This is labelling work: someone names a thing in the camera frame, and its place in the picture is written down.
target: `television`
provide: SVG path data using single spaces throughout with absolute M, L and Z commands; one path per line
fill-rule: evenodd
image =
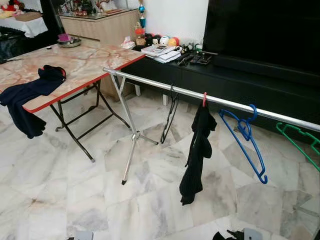
M 209 0 L 203 51 L 233 60 L 224 67 L 319 80 L 320 0 Z

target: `metal bowl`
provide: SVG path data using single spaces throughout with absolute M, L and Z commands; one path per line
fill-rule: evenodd
M 80 38 L 75 38 L 75 39 L 72 39 L 72 40 L 69 40 L 69 41 L 60 41 L 58 40 L 58 46 L 60 48 L 74 48 L 74 47 L 77 47 L 79 45 L 81 45 L 81 39 Z

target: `green hanger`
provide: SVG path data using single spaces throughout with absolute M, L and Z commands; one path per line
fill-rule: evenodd
M 320 144 L 320 140 L 318 138 L 316 138 L 315 136 L 311 135 L 308 132 L 303 132 L 301 131 L 300 128 L 296 127 L 296 126 L 292 126 L 290 124 L 286 124 L 283 129 L 280 128 L 280 126 L 283 125 L 282 122 L 278 122 L 276 124 L 276 129 L 279 130 L 280 133 L 282 133 L 308 160 L 309 162 L 320 172 L 320 167 L 285 133 L 287 128 L 291 128 L 294 130 L 297 130 L 299 132 L 299 134 L 301 134 L 302 136 L 308 136 L 310 138 L 313 139 L 313 143 L 311 144 L 311 148 L 316 152 L 316 154 L 320 155 L 320 152 L 316 149 L 316 144 Z

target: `black hanger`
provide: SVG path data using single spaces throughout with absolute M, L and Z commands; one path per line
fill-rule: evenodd
M 171 124 L 174 120 L 174 117 L 176 115 L 176 111 L 177 111 L 177 107 L 179 104 L 179 94 L 176 93 L 174 96 L 174 91 L 173 91 L 173 85 L 171 84 L 171 89 L 170 89 L 170 96 L 171 96 L 171 106 L 170 106 L 170 110 L 169 110 L 169 114 L 168 117 L 166 118 L 166 123 L 164 125 L 163 131 L 162 131 L 162 135 L 161 135 L 161 139 L 160 142 L 163 144 L 166 140 L 167 134 L 170 130 Z

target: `blue hanger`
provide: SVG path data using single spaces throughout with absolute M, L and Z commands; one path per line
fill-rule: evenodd
M 239 144 L 240 148 L 242 149 L 244 155 L 246 156 L 246 158 L 248 159 L 249 163 L 251 164 L 255 174 L 258 176 L 259 180 L 263 183 L 263 184 L 266 184 L 268 182 L 268 177 L 266 175 L 264 175 L 264 179 L 262 178 L 263 174 L 265 173 L 266 171 L 266 168 L 265 168 L 265 164 L 264 164 L 264 160 L 260 154 L 260 151 L 259 151 L 259 148 L 255 142 L 255 139 L 254 137 L 252 136 L 252 131 L 251 131 L 251 126 L 250 126 L 250 123 L 252 121 L 254 121 L 257 116 L 258 116 L 258 113 L 257 113 L 257 108 L 255 105 L 253 104 L 250 104 L 250 107 L 253 108 L 253 117 L 248 117 L 247 120 L 245 119 L 239 119 L 236 115 L 234 115 L 232 112 L 228 111 L 228 110 L 225 110 L 225 109 L 221 109 L 219 111 L 219 115 L 220 117 L 222 118 L 222 120 L 224 121 L 224 124 L 228 127 L 228 129 L 230 130 L 230 132 L 232 133 L 233 137 L 235 138 L 235 140 L 237 141 L 237 143 Z M 227 123 L 227 121 L 225 120 L 224 116 L 225 116 L 225 113 L 227 113 L 228 115 L 230 115 L 231 117 L 233 117 L 234 119 L 236 119 L 237 123 L 238 123 L 238 130 L 242 133 L 242 136 L 244 137 L 244 139 L 246 141 L 251 141 L 253 146 L 254 146 L 254 149 L 259 157 L 259 160 L 260 160 L 260 163 L 261 163 L 261 167 L 262 167 L 262 170 L 261 172 L 258 172 L 256 166 L 254 165 L 254 163 L 251 161 L 247 151 L 245 150 L 244 146 L 242 145 L 242 143 L 240 142 L 240 140 L 238 139 L 238 137 L 236 136 L 235 132 L 231 129 L 231 127 L 229 126 L 229 124 Z

